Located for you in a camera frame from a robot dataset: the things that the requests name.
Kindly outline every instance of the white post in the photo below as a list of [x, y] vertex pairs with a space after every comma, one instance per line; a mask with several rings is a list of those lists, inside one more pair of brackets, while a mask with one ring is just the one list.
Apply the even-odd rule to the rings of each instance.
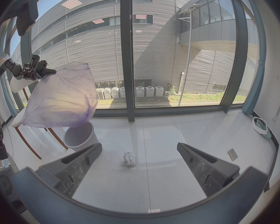
[[182, 95], [184, 93], [184, 86], [186, 84], [186, 79], [187, 79], [187, 74], [188, 74], [188, 69], [189, 69], [189, 63], [190, 63], [191, 43], [192, 43], [192, 9], [190, 10], [190, 38], [189, 38], [189, 51], [188, 51], [187, 68], [186, 68], [186, 72], [184, 74], [184, 82], [182, 84], [182, 90], [181, 90], [181, 94], [180, 94], [180, 97], [179, 97], [178, 106], [180, 106], [180, 103], [182, 101]]

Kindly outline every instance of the gray trash can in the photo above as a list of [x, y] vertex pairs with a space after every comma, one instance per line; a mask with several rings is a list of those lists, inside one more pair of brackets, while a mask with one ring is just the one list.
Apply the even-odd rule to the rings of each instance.
[[99, 143], [92, 123], [87, 122], [82, 126], [69, 128], [63, 136], [65, 146], [71, 148], [75, 152], [86, 148], [92, 144]]

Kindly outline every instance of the grass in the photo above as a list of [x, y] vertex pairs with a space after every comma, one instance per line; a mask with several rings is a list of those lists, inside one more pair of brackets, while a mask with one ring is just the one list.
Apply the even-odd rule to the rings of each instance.
[[[221, 101], [223, 97], [223, 92], [217, 94], [183, 94], [182, 102], [197, 102], [197, 101]], [[170, 98], [135, 98], [136, 103], [163, 103], [163, 102], [178, 102], [180, 95], [173, 95]], [[246, 96], [237, 95], [235, 101], [245, 101]], [[125, 104], [125, 99], [106, 99], [98, 100], [99, 105], [107, 104]]]

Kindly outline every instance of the black vent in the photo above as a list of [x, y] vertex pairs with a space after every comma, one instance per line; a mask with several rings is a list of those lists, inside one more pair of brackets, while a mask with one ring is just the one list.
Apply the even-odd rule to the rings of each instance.
[[12, 186], [11, 186], [8, 176], [2, 174], [2, 175], [0, 175], [0, 179], [1, 179], [4, 189], [5, 189], [5, 195], [6, 196], [10, 195], [12, 193]]

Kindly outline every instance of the blue curtain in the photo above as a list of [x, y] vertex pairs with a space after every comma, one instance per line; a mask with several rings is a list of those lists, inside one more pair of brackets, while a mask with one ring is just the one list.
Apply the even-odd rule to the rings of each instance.
[[2, 86], [2, 89], [3, 89], [6, 104], [9, 108], [9, 111], [10, 111], [12, 117], [15, 117], [15, 115], [17, 114], [17, 111], [16, 111], [16, 109], [15, 109], [15, 107], [14, 107], [12, 101], [11, 101], [11, 98], [10, 98], [9, 94], [8, 94], [3, 75], [0, 77], [0, 81], [1, 81], [1, 86]]
[[267, 55], [267, 43], [265, 38], [265, 28], [263, 26], [262, 18], [260, 12], [255, 4], [255, 0], [248, 0], [256, 21], [257, 31], [258, 31], [258, 40], [259, 40], [259, 61], [258, 68], [256, 72], [256, 76], [254, 82], [252, 84], [250, 93], [247, 96], [247, 99], [243, 105], [243, 111], [245, 114], [252, 114], [256, 103], [258, 101], [263, 78], [265, 75], [265, 59]]

